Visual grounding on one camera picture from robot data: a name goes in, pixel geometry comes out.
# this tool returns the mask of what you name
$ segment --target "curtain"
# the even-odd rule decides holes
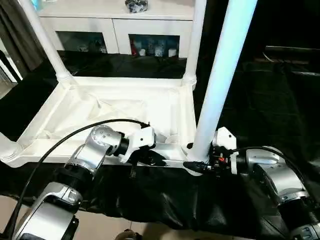
[[[0,38],[22,77],[46,58],[18,0],[0,0]]]

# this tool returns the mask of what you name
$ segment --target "black cable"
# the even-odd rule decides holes
[[[17,204],[15,205],[15,208],[13,210],[13,213],[12,213],[12,222],[11,222],[11,226],[9,226],[8,228],[8,239],[9,240],[12,240],[13,238],[13,235],[14,235],[14,232],[15,232],[15,226],[16,226],[16,223],[17,223],[17,219],[18,219],[18,215],[19,215],[19,211],[20,211],[20,208],[22,206],[22,203],[23,203],[23,199],[24,199],[24,196],[26,194],[26,191],[27,191],[27,188],[33,178],[33,176],[35,175],[35,172],[37,171],[37,169],[40,167],[40,165],[44,162],[44,160],[48,157],[48,155],[53,151],[55,150],[60,144],[62,144],[63,142],[65,142],[67,139],[71,138],[72,136],[86,130],[86,129],[89,129],[89,128],[92,128],[92,127],[95,127],[95,126],[98,126],[98,125],[101,125],[101,124],[108,124],[108,123],[114,123],[114,122],[129,122],[129,123],[134,123],[134,124],[139,124],[141,125],[141,128],[145,128],[145,127],[148,127],[149,125],[144,123],[144,122],[141,122],[141,121],[138,121],[138,120],[132,120],[132,119],[122,119],[122,118],[119,118],[119,119],[110,119],[110,120],[104,120],[104,121],[99,121],[99,122],[96,122],[96,123],[93,123],[93,124],[90,124],[88,126],[84,126],[72,133],[70,133],[69,135],[65,136],[64,138],[62,138],[60,141],[58,141],[55,145],[53,145],[41,158],[40,160],[37,162],[37,165],[35,166],[35,168],[32,170],[28,180],[26,181],[25,185],[24,185],[24,188],[19,196],[19,200],[17,202]]]
[[[292,160],[291,157],[289,157],[288,155],[281,153],[275,149],[266,147],[266,146],[246,146],[246,147],[240,147],[240,148],[236,148],[233,150],[230,150],[229,153],[233,154],[233,153],[237,153],[237,152],[243,152],[246,150],[250,150],[250,149],[261,149],[261,150],[265,150],[268,151],[270,153],[276,154],[279,157],[283,158],[286,162],[289,163],[289,165],[293,168],[293,170],[299,175],[299,177],[303,180],[303,174],[301,173],[301,171],[299,170],[299,168],[297,167],[297,165],[295,164],[295,161]]]

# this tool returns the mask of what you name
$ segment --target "glass cabinet door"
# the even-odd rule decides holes
[[[101,32],[56,31],[65,51],[108,53]]]
[[[129,34],[131,54],[135,56],[175,57],[180,36]]]

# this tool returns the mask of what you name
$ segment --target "white cabinet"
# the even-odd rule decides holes
[[[125,0],[57,0],[38,13],[57,50],[130,55],[131,35],[171,36],[164,39],[180,58],[188,56],[193,14],[194,0],[149,0],[142,13],[129,13]]]
[[[113,25],[120,54],[131,54],[130,35],[177,36],[179,57],[187,58],[192,21],[114,19]]]
[[[41,17],[40,20],[57,50],[119,52],[112,19]]]

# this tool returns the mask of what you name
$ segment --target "small figurine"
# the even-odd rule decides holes
[[[130,13],[141,13],[148,9],[148,0],[125,0]]]

